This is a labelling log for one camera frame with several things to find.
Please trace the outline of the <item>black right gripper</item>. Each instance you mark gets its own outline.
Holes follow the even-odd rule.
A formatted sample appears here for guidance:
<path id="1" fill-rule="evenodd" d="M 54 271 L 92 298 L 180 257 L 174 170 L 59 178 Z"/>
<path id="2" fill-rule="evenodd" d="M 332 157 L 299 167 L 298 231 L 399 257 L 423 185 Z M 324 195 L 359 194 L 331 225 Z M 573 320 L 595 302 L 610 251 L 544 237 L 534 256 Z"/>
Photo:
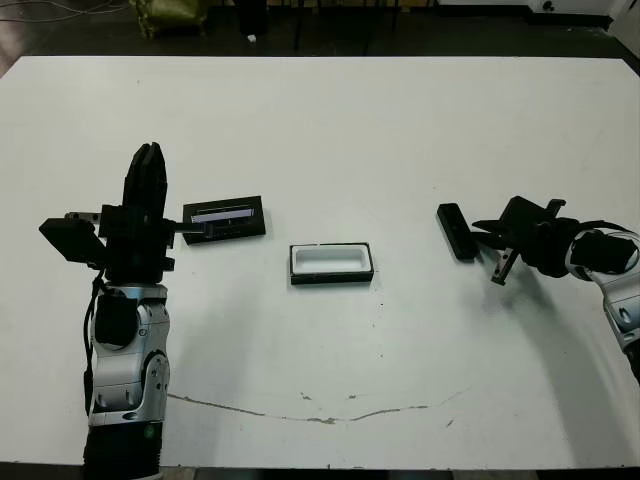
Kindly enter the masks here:
<path id="1" fill-rule="evenodd" d="M 494 283 L 506 283 L 518 257 L 526 265 L 555 278 L 567 273 L 564 255 L 577 221 L 558 217 L 565 205 L 563 199 L 551 199 L 545 206 L 540 206 L 525 198 L 511 198 L 499 219 L 472 223 L 473 227 L 482 230 L 474 232 L 475 241 L 501 251 L 491 277 Z"/>

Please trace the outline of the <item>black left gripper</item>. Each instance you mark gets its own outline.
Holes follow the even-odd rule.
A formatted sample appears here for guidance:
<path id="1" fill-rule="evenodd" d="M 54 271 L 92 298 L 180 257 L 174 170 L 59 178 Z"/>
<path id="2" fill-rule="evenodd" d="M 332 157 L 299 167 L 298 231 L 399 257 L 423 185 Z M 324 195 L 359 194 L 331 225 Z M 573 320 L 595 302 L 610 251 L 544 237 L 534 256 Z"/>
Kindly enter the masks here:
<path id="1" fill-rule="evenodd" d="M 156 142 L 141 145 L 125 177 L 122 205 L 104 205 L 99 213 L 64 215 L 64 221 L 72 228 L 65 258 L 103 270 L 113 283 L 159 283 L 165 272 L 174 269 L 174 260 L 167 256 L 167 250 L 173 247 L 177 233 L 208 238 L 213 232 L 206 223 L 166 218 L 167 188 L 160 145 Z"/>

